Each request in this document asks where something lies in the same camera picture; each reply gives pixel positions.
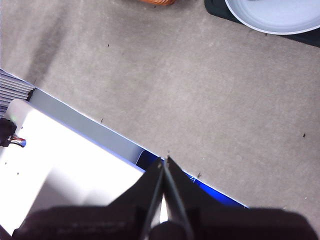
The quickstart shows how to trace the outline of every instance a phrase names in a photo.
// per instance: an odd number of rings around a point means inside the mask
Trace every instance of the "black tray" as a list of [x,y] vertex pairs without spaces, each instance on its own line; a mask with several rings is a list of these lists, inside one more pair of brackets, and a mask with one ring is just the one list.
[[[242,24],[229,11],[225,0],[204,0],[204,5],[209,14]],[[299,34],[280,36],[320,48],[320,28]]]

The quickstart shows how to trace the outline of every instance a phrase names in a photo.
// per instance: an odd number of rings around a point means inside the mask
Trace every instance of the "white plate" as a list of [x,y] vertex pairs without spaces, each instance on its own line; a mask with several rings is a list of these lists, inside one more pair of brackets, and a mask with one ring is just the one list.
[[267,34],[290,35],[320,28],[320,0],[225,0],[248,27]]

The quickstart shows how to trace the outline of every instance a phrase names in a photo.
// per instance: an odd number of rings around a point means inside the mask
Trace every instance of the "gray surface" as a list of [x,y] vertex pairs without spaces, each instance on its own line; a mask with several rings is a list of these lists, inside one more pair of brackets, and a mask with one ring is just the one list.
[[[59,123],[68,126],[114,155],[134,164],[137,163],[140,154],[145,150],[118,133],[81,115],[40,89],[36,88],[34,90],[30,103]],[[61,139],[61,144],[65,142],[68,141]]]
[[319,48],[211,16],[202,0],[2,0],[1,67],[320,233]]

